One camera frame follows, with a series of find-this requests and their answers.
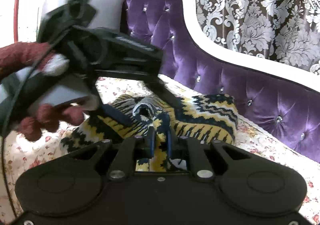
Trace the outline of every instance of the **curtain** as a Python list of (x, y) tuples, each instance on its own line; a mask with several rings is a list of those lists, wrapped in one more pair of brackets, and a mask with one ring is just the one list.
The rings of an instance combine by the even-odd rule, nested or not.
[(320, 74), (320, 0), (196, 0), (218, 45)]

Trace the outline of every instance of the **yellow and black knit fabric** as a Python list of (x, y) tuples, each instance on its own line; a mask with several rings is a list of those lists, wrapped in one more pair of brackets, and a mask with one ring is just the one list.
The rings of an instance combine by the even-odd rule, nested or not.
[(179, 108), (172, 108), (156, 96), (131, 97), (122, 95), (111, 105), (129, 116), (131, 127), (125, 127), (110, 117), (92, 116), (61, 141), (71, 152), (102, 139), (121, 143), (134, 135), (145, 135), (149, 126), (156, 130), (156, 150), (153, 159), (137, 162), (137, 171), (185, 170), (184, 161), (169, 159), (166, 154), (166, 132), (172, 128), (177, 136), (197, 138), (200, 143), (212, 139), (233, 144), (237, 129), (237, 110), (234, 100), (226, 94), (178, 98)]

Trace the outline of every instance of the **tufted headboard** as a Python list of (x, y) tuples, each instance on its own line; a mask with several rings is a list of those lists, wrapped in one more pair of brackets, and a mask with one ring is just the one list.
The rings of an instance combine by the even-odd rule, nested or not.
[(126, 0), (122, 32), (164, 50), (161, 74), (204, 94), (233, 96), (241, 115), (320, 162), (320, 93), (211, 56), (191, 37), (183, 13), (182, 0)]

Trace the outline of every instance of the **bed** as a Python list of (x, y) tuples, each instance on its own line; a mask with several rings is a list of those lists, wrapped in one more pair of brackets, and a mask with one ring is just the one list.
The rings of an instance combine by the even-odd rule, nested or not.
[[(235, 145), (298, 171), (308, 186), (300, 213), (317, 224), (320, 215), (317, 77), (257, 57), (234, 52), (229, 56), (230, 51), (202, 33), (195, 7), (195, 0), (126, 0), (121, 31), (164, 50), (160, 77), (176, 95), (233, 96), (239, 111)], [(150, 94), (143, 83), (131, 80), (99, 78), (97, 87), (105, 103), (124, 93)], [(44, 131), (35, 143), (14, 132), (7, 137), (6, 175), (17, 213), (22, 212), (14, 194), (17, 178), (29, 168), (66, 154), (60, 141), (74, 128), (61, 123), (56, 133)], [(0, 193), (1, 219), (10, 222), (13, 215), (3, 184)]]

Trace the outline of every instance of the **red glove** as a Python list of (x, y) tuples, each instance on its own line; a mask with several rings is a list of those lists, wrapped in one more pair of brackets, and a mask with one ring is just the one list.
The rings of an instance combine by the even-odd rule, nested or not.
[[(49, 48), (48, 43), (22, 43), (17, 42), (12, 45), (0, 48), (0, 80), (11, 73), (17, 72), (32, 64), (44, 54)], [(69, 61), (61, 54), (52, 51), (40, 64), (38, 70), (47, 76), (61, 75), (68, 69)], [(96, 105), (90, 102), (91, 109)], [(28, 116), (24, 118), (17, 131), (25, 135), (29, 141), (36, 141), (41, 138), (41, 128), (49, 132), (56, 132), (59, 121), (68, 122), (74, 126), (80, 125), (84, 121), (83, 110), (90, 110), (84, 106), (67, 106), (56, 109), (49, 104), (41, 105), (36, 112), (36, 117)]]

